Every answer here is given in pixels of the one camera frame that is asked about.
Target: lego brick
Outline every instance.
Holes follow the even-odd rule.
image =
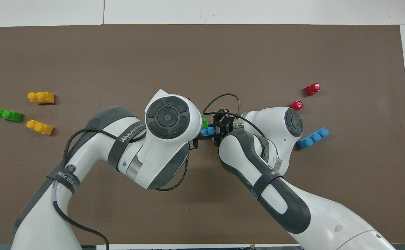
[[[37,104],[54,103],[54,94],[50,92],[29,92],[28,99]]]
[[[23,114],[6,109],[0,109],[0,118],[12,120],[14,122],[21,122]]]
[[[209,122],[207,121],[207,118],[202,119],[202,128],[208,128],[209,127]]]
[[[301,141],[297,141],[297,143],[302,149],[307,149],[308,147],[312,146],[313,144],[316,144],[317,142],[321,141],[328,135],[329,130],[327,130],[326,128],[320,128],[319,130],[310,134],[308,137],[302,139]]]
[[[315,94],[316,92],[319,92],[320,89],[321,89],[320,84],[314,83],[314,84],[311,84],[311,85],[305,87],[304,91],[306,91],[307,96],[310,96],[310,95]]]
[[[294,109],[295,111],[299,111],[303,107],[303,103],[300,100],[294,101],[289,108]]]
[[[215,127],[203,128],[201,130],[201,133],[203,136],[212,136],[216,134],[216,128]]]
[[[28,121],[26,123],[26,127],[31,129],[31,130],[37,131],[37,132],[42,133],[42,134],[47,134],[47,135],[50,135],[53,128],[54,128],[53,126],[38,122],[36,120]]]

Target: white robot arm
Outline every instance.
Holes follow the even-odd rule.
[[[282,177],[293,145],[303,132],[296,111],[269,108],[242,117],[266,138],[244,120],[231,117],[233,121],[224,123],[230,132],[220,143],[220,161],[305,250],[395,250],[345,206],[300,190]]]
[[[65,149],[64,159],[21,213],[11,249],[81,249],[61,215],[98,160],[145,189],[167,184],[187,160],[188,142],[201,130],[201,114],[187,98],[159,90],[145,109],[145,122],[122,107],[99,111],[76,133],[85,132],[69,152]]]

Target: gray band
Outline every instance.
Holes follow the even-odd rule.
[[[157,174],[148,186],[148,189],[163,187],[175,176],[188,157],[188,143],[184,144],[179,151],[170,159],[167,165]]]
[[[267,172],[262,173],[261,177],[258,178],[257,182],[253,184],[252,192],[253,197],[258,199],[261,193],[266,189],[270,182],[275,178],[282,177],[282,174],[275,171],[275,169],[269,169]]]
[[[122,157],[123,152],[127,148],[130,141],[137,136],[141,131],[145,130],[145,124],[141,121],[133,123],[123,133],[120,134],[119,139],[114,141],[114,144],[108,154],[108,165],[118,170],[118,163]]]
[[[49,171],[46,177],[58,181],[68,188],[72,194],[74,194],[80,186],[80,180],[77,178],[77,176],[60,165],[55,166],[51,171]]]
[[[269,151],[270,151],[269,141],[260,135],[255,135],[255,136],[261,142],[262,152],[261,152],[260,156],[267,163],[269,161]]]

